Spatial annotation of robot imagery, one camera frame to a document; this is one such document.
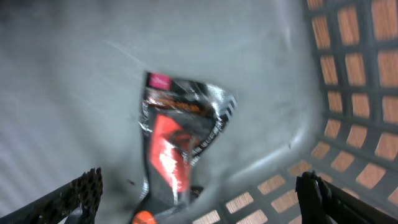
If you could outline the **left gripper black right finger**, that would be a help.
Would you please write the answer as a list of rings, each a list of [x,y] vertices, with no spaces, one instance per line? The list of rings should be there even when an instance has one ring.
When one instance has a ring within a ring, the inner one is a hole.
[[[323,180],[316,172],[296,178],[302,224],[397,223],[397,219]]]

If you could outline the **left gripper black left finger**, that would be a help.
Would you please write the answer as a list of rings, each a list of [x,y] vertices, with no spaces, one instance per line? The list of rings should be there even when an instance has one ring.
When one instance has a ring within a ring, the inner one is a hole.
[[[1,224],[94,224],[101,196],[101,168],[92,168],[28,205],[1,217]]]

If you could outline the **hex wrench set package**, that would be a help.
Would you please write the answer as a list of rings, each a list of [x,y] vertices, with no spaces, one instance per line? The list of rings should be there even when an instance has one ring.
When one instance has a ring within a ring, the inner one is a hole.
[[[146,72],[139,117],[144,179],[131,223],[160,223],[200,196],[192,169],[236,107],[235,94],[220,86]]]

